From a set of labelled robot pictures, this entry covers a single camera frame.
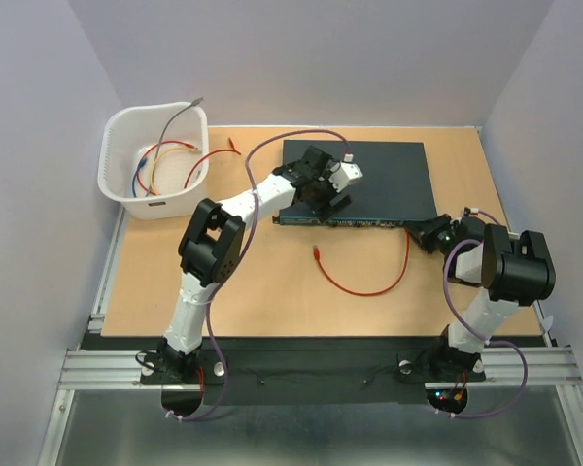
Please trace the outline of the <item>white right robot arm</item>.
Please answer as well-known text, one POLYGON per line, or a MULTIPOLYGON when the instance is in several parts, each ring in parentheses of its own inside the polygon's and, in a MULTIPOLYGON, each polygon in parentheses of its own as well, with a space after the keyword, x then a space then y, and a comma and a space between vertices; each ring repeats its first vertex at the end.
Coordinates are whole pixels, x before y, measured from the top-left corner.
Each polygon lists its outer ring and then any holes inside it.
POLYGON ((554 290, 544 235, 512 233, 469 208, 459 218, 408 221, 404 228, 423 251, 443 255, 442 289, 455 318, 421 356, 423 370, 437 379, 480 372, 481 352, 505 321, 554 290))

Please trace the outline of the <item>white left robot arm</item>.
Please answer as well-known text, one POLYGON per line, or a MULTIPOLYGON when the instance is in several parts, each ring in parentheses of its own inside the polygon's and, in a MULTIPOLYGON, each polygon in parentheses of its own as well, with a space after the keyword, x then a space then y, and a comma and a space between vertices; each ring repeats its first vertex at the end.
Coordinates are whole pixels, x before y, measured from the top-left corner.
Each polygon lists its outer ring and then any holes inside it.
POLYGON ((207 310, 239 266, 259 221, 296 204, 328 220, 352 203, 342 192, 361 178, 350 152, 337 160, 310 146, 300 159, 273 169, 250 189, 220 202, 200 201, 178 247, 182 278, 172 319, 154 351, 135 355, 142 375, 177 383, 195 375, 207 310))

